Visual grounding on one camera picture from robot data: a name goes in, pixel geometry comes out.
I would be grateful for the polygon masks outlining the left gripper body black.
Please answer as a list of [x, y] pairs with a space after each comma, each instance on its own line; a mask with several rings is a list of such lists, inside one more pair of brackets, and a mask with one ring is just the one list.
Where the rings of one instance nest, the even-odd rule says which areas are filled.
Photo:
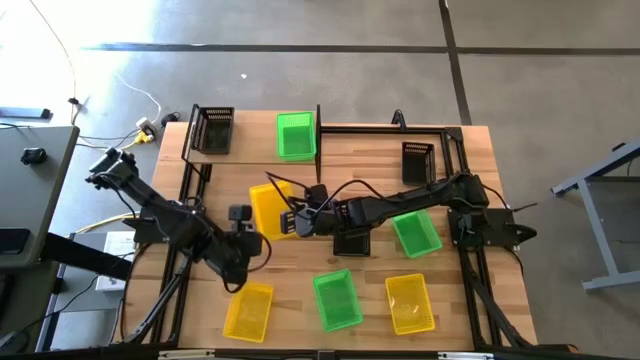
[[224, 281], [246, 281], [249, 263], [262, 253], [262, 236], [253, 231], [227, 232], [217, 249], [216, 266]]

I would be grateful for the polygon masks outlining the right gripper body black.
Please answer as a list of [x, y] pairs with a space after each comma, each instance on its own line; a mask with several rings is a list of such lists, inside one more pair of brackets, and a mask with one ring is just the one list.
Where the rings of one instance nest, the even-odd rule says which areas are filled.
[[322, 210], [314, 208], [314, 203], [299, 198], [294, 199], [294, 204], [297, 210], [294, 215], [295, 232], [300, 237], [336, 236], [349, 229], [346, 200], [332, 200]]

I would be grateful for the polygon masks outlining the yellow slotted plastic basket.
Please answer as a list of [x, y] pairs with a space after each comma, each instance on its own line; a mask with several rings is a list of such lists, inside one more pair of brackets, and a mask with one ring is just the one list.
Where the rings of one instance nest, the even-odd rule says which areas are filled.
[[268, 240], [275, 241], [293, 238], [294, 233], [284, 234], [280, 227], [280, 215], [289, 211], [289, 207], [271, 184], [249, 188], [253, 217], [257, 230]]
[[274, 288], [268, 284], [247, 283], [229, 304], [223, 328], [227, 338], [262, 343], [272, 305]]
[[396, 335], [435, 329], [435, 318], [422, 274], [386, 278], [385, 288]]

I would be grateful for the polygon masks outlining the black slotted plastic basket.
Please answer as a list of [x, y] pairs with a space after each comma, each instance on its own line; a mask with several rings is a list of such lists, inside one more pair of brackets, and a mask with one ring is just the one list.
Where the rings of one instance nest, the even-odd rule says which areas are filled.
[[428, 185], [436, 180], [434, 145], [402, 143], [402, 182], [405, 185]]
[[371, 254], [370, 232], [338, 233], [333, 237], [333, 254], [345, 257], [369, 257]]
[[190, 147], [203, 154], [227, 155], [230, 152], [234, 107], [194, 105]]

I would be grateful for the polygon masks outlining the green slotted plastic basket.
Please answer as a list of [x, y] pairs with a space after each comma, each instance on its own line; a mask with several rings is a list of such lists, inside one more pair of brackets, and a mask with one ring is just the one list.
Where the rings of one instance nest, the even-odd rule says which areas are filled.
[[392, 226], [405, 255], [411, 259], [440, 250], [442, 240], [426, 210], [418, 210], [392, 219]]
[[316, 155], [314, 114], [281, 113], [276, 117], [277, 153], [284, 161], [308, 161]]
[[316, 305], [325, 332], [359, 325], [364, 317], [349, 269], [315, 276]]

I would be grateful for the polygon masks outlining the white box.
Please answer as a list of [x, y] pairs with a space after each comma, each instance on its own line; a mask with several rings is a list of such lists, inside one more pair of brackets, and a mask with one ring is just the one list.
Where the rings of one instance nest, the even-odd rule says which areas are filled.
[[[112, 231], [106, 235], [104, 251], [115, 255], [122, 260], [131, 262], [135, 255], [134, 231]], [[125, 281], [101, 275], [95, 285], [96, 291], [113, 292], [121, 291], [125, 287]]]

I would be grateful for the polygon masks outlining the black desk leg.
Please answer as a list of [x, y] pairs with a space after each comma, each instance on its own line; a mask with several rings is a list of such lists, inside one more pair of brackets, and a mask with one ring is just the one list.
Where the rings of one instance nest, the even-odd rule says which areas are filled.
[[126, 280], [132, 268], [132, 262], [126, 259], [126, 255], [105, 253], [53, 233], [47, 234], [40, 259], [57, 261], [118, 280]]

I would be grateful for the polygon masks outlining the grey desk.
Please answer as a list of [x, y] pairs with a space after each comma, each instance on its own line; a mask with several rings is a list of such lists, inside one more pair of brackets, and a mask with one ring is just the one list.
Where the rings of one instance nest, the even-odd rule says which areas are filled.
[[[30, 230], [20, 254], [0, 255], [0, 269], [38, 262], [78, 136], [76, 126], [0, 129], [0, 228]], [[37, 147], [47, 161], [24, 165], [23, 149]]]

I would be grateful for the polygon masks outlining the black computer mouse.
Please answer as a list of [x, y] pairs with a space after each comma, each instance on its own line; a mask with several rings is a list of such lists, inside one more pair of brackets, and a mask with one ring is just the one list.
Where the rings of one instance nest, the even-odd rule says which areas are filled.
[[24, 165], [43, 164], [44, 162], [47, 161], [47, 159], [48, 159], [48, 154], [46, 150], [42, 147], [24, 148], [20, 156], [20, 161]]

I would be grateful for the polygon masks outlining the black flat phone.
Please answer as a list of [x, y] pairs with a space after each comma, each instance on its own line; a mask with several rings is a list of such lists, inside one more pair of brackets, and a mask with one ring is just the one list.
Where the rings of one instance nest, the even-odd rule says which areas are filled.
[[23, 250], [30, 236], [26, 228], [0, 228], [0, 255], [17, 255]]

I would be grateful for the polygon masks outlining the wooden shelf with black frame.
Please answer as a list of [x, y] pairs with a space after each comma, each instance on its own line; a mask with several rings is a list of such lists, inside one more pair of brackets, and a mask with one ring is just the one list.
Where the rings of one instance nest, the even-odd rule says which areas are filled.
[[227, 155], [203, 154], [190, 147], [194, 106], [187, 123], [181, 159], [194, 166], [196, 164], [249, 164], [285, 165], [277, 154], [276, 117], [279, 110], [237, 110], [230, 152]]

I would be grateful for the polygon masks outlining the black aluminium rig frame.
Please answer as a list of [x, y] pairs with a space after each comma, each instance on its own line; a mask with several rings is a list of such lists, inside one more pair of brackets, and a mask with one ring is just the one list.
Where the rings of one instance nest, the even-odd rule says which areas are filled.
[[[181, 159], [188, 122], [169, 124], [163, 136], [152, 180], [162, 196], [186, 200], [201, 197], [206, 216], [231, 229], [228, 209], [251, 206], [249, 188], [271, 183], [285, 201], [302, 199], [304, 190], [324, 184], [337, 200], [383, 196], [412, 190], [402, 182], [402, 143], [434, 145], [436, 181], [458, 172], [480, 177], [492, 208], [500, 202], [501, 184], [488, 130], [479, 126], [409, 127], [340, 125], [314, 116], [316, 155], [285, 165], [196, 164]], [[370, 233], [369, 257], [333, 254], [333, 237], [312, 236], [270, 241], [249, 263], [247, 281], [225, 284], [204, 261], [194, 262], [175, 246], [153, 241], [139, 255], [128, 285], [123, 340], [127, 348], [158, 345], [165, 350], [207, 349], [217, 357], [437, 357], [439, 352], [492, 353], [495, 359], [570, 358], [567, 346], [540, 345], [523, 331], [531, 315], [522, 274], [506, 247], [465, 247], [454, 239], [453, 212], [425, 209], [442, 240], [442, 248], [411, 259], [405, 255], [392, 219]], [[364, 320], [325, 332], [312, 280], [349, 269]], [[420, 273], [435, 318], [432, 331], [396, 335], [385, 279]], [[262, 343], [227, 338], [223, 328], [232, 297], [247, 283], [274, 288], [266, 336]]]

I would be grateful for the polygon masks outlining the silver metal bracket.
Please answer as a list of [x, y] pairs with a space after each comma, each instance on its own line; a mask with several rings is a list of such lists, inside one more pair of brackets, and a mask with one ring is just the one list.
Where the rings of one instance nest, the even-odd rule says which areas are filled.
[[495, 360], [492, 353], [482, 352], [439, 352], [438, 360]]
[[183, 349], [160, 351], [157, 360], [212, 360], [214, 358], [214, 350]]

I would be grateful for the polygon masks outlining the grey metal table frame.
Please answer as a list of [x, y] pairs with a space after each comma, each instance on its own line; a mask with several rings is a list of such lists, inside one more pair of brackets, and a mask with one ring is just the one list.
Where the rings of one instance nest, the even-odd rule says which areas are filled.
[[640, 243], [640, 176], [613, 176], [612, 171], [640, 158], [640, 138], [621, 143], [602, 160], [551, 188], [562, 197], [572, 190], [580, 193], [607, 271], [605, 276], [582, 283], [586, 291], [640, 283], [640, 270], [621, 271], [616, 264], [607, 232], [629, 234]]

